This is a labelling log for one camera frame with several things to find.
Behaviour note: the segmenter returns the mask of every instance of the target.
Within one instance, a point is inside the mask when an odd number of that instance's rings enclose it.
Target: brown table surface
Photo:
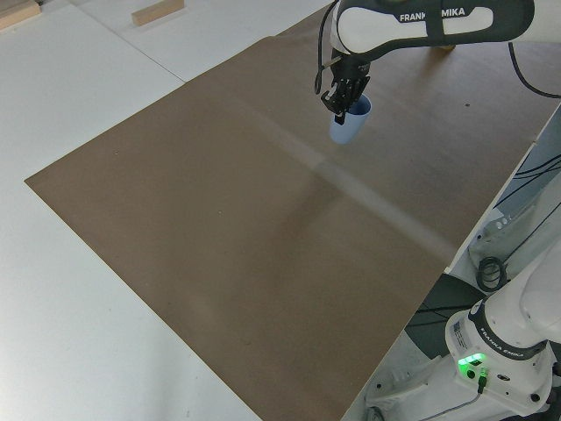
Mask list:
[[[27,180],[266,421],[340,419],[557,106],[505,45],[410,49],[338,146],[322,13]],[[521,48],[542,89],[560,52]]]

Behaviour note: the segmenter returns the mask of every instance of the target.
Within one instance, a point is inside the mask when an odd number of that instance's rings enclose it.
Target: white floor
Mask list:
[[[53,0],[0,32],[3,421],[258,419],[24,179],[327,2],[190,0],[132,27],[152,2]]]

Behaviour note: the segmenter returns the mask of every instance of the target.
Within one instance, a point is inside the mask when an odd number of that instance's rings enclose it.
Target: cup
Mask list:
[[[372,104],[368,96],[361,95],[344,116],[342,125],[335,122],[335,116],[331,120],[330,137],[335,143],[344,145],[349,143],[360,131],[370,115]]]

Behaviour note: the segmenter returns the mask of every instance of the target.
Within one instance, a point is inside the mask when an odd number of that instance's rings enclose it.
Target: green light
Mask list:
[[[467,364],[471,364],[475,361],[482,361],[485,359],[485,355],[483,353],[475,353],[474,355],[470,355],[469,357],[462,358],[458,361],[460,366],[465,366]]]

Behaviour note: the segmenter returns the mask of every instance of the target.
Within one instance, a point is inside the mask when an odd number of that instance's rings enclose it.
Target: green status light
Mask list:
[[[468,364],[477,366],[484,359],[485,359],[485,355],[483,353],[475,353],[474,355],[470,355],[469,357],[462,358],[461,360],[458,361],[458,364],[459,366],[466,366]]]

